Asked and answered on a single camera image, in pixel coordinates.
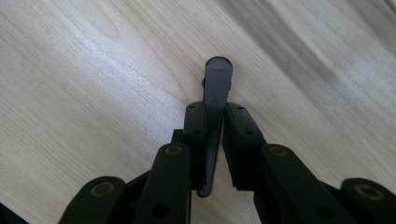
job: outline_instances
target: wooden surface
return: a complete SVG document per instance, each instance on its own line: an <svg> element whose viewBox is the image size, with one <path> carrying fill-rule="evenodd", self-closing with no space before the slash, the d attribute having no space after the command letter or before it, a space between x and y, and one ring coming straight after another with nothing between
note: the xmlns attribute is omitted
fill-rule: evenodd
<svg viewBox="0 0 396 224"><path fill-rule="evenodd" d="M0 202L56 223L91 179L147 171L215 55L268 142L337 188L396 192L395 40L382 0L1 1ZM192 223L259 223L222 150L192 195Z"/></svg>

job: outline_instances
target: wood grain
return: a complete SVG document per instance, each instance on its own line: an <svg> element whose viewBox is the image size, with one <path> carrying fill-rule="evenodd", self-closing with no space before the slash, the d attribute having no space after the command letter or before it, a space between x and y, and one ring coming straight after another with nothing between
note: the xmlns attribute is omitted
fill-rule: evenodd
<svg viewBox="0 0 396 224"><path fill-rule="evenodd" d="M0 202L56 223L89 180L147 171L215 55L268 142L396 192L395 40L379 0L1 1ZM191 222L260 223L222 151Z"/></svg>

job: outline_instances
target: light wood tabletop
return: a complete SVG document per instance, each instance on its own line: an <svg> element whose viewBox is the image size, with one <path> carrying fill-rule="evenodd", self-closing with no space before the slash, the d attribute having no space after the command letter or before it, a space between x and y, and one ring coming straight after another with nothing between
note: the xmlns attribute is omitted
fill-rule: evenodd
<svg viewBox="0 0 396 224"><path fill-rule="evenodd" d="M396 14L385 0L0 2L0 202L56 223L80 188L150 169L203 99L205 62L233 64L229 101L269 143L337 188L396 192ZM219 149L191 223L260 223Z"/></svg>

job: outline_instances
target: wooden table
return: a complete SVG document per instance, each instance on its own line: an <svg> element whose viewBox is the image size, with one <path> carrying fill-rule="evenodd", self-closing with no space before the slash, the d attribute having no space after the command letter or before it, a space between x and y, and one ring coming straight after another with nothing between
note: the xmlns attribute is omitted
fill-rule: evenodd
<svg viewBox="0 0 396 224"><path fill-rule="evenodd" d="M56 223L88 181L129 181L202 100L205 62L266 140L339 187L396 192L396 15L383 0L0 3L0 202ZM259 223L222 150L192 223Z"/></svg>

